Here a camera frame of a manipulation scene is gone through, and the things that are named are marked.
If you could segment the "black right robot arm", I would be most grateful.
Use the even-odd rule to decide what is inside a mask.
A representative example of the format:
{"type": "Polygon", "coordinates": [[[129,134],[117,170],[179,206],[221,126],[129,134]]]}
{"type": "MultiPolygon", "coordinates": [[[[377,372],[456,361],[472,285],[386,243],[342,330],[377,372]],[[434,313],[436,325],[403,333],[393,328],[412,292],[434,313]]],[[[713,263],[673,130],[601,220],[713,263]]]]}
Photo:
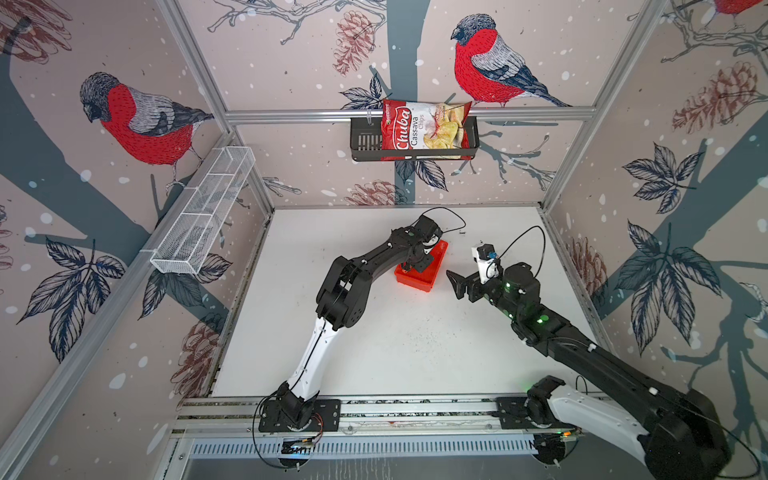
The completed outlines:
{"type": "Polygon", "coordinates": [[[696,390],[681,393],[598,346],[545,306],[531,267],[520,262],[485,280],[446,273],[458,299],[485,300],[511,322],[527,346],[576,372],[607,401],[579,393],[554,376],[531,387],[530,420],[566,423],[596,435],[643,464],[656,479],[714,479],[731,461],[714,404],[696,390]]]}

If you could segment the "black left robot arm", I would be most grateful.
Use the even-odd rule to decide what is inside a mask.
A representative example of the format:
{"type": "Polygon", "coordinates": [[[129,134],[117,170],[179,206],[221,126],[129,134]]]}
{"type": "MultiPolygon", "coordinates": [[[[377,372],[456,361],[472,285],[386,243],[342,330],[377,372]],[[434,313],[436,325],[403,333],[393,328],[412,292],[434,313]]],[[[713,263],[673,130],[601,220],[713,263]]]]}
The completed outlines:
{"type": "Polygon", "coordinates": [[[338,334],[362,318],[373,282],[396,266],[425,272],[435,263],[432,251],[445,233],[422,213],[369,252],[333,261],[316,295],[317,318],[308,345],[293,374],[273,393],[288,426],[302,429],[312,421],[328,352],[338,334]]]}

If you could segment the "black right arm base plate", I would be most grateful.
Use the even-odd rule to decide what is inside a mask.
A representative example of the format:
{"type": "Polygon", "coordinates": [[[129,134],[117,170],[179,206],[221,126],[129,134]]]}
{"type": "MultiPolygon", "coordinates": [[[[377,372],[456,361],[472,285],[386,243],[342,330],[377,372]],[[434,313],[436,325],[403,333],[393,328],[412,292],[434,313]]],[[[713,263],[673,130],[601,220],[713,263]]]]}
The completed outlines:
{"type": "Polygon", "coordinates": [[[533,435],[533,458],[545,466],[559,467],[578,446],[581,429],[555,418],[541,400],[523,396],[494,400],[502,430],[525,431],[533,435]]]}

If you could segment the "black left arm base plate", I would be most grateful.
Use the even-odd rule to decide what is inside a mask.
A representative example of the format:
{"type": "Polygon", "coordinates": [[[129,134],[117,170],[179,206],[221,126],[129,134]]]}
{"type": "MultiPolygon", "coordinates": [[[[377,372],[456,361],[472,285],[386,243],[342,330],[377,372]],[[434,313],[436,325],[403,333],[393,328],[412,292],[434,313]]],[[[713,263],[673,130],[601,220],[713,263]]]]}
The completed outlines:
{"type": "Polygon", "coordinates": [[[262,406],[257,429],[260,433],[337,432],[340,417],[341,401],[338,399],[315,399],[298,410],[269,399],[262,406]]]}

